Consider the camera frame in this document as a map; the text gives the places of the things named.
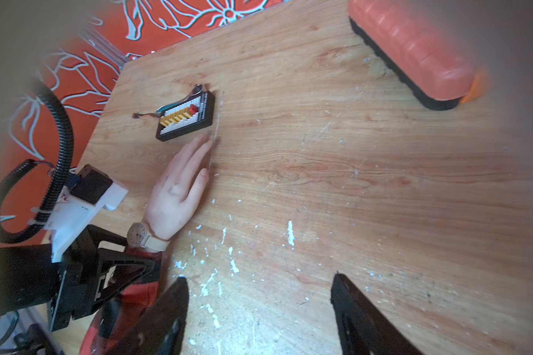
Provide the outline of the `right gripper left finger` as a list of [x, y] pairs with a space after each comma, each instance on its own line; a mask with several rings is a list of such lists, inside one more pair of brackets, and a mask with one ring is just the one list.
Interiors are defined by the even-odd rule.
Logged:
[[180, 277], [150, 307], [109, 354], [180, 354], [190, 293]]

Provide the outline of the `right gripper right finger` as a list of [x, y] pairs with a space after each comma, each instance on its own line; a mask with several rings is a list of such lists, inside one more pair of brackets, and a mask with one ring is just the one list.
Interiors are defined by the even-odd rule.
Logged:
[[344, 274], [333, 278], [330, 301], [344, 354], [420, 354]]

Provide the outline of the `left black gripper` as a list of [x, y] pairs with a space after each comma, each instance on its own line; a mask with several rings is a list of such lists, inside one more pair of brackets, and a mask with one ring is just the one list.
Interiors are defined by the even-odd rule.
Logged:
[[127, 245], [123, 237], [88, 225], [62, 255], [59, 288], [47, 304], [51, 332], [97, 312], [129, 285], [156, 270], [154, 259], [101, 248], [103, 242]]

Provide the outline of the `red black plaid sleeve forearm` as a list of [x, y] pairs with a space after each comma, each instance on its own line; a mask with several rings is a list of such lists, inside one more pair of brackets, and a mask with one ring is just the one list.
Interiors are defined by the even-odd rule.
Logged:
[[129, 285], [95, 315], [79, 350], [80, 354], [106, 354], [156, 302], [163, 253], [127, 247], [125, 253], [155, 260], [155, 270]]

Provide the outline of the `beige wrist watch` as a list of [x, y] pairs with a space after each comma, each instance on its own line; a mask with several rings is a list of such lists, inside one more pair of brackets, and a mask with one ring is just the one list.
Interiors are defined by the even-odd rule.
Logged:
[[128, 246], [136, 249], [149, 249], [163, 252], [170, 245], [170, 241], [154, 236], [146, 223], [133, 223], [127, 231]]

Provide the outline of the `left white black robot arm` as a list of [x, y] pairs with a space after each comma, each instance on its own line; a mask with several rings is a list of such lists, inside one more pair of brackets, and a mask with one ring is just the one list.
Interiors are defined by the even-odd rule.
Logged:
[[127, 246], [125, 238], [87, 226], [59, 262], [49, 244], [0, 248], [0, 316], [45, 304], [50, 331], [97, 312], [129, 285], [158, 277], [149, 257], [103, 248]]

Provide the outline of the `pale mannequin hand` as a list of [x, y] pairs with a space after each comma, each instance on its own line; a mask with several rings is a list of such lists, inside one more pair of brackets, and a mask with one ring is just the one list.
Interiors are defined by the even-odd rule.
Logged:
[[194, 138], [158, 179], [143, 217], [157, 238], [170, 240], [194, 216], [210, 175], [202, 163], [212, 147], [207, 135]]

